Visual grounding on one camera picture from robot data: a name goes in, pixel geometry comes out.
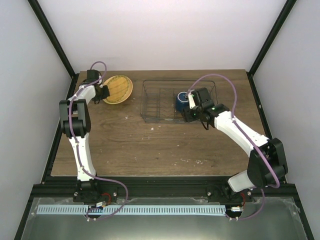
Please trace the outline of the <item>dark blue enamel mug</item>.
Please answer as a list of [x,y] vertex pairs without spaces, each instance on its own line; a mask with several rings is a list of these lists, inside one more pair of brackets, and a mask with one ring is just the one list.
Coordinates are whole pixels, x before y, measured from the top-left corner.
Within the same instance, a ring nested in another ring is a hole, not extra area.
[[179,113],[182,113],[183,110],[189,109],[190,103],[186,91],[181,91],[177,94],[175,98],[175,110]]

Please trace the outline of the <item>yellow woven bamboo plate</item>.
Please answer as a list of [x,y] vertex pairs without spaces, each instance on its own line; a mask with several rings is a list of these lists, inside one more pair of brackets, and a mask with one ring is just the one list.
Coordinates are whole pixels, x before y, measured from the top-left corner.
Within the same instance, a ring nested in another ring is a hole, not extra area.
[[110,105],[120,104],[126,101],[133,92],[133,82],[125,75],[115,75],[108,78],[103,86],[107,86],[109,96],[103,101]]

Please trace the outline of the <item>black wire dish rack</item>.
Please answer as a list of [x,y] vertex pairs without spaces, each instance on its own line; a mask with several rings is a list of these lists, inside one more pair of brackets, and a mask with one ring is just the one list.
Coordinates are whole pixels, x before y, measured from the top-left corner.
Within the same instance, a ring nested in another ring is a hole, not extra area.
[[183,124],[176,98],[195,82],[192,79],[147,79],[142,82],[140,116],[145,122]]

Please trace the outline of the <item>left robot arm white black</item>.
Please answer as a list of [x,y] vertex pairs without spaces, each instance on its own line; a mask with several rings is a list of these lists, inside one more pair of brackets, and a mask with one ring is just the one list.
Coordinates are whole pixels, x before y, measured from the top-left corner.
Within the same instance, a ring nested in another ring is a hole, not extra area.
[[60,127],[72,146],[77,167],[76,202],[97,202],[102,196],[89,147],[92,125],[88,104],[90,101],[98,104],[109,95],[108,87],[103,85],[103,75],[89,69],[73,96],[59,102]]

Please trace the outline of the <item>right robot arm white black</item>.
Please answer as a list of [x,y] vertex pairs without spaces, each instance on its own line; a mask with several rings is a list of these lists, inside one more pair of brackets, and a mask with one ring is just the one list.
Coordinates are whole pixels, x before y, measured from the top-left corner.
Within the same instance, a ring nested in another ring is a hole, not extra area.
[[249,157],[247,169],[230,177],[222,188],[223,198],[236,200],[246,189],[280,187],[288,173],[283,143],[270,139],[241,122],[224,104],[215,104],[207,88],[181,92],[177,96],[180,112],[187,123],[200,121],[205,130],[213,127],[233,140]]

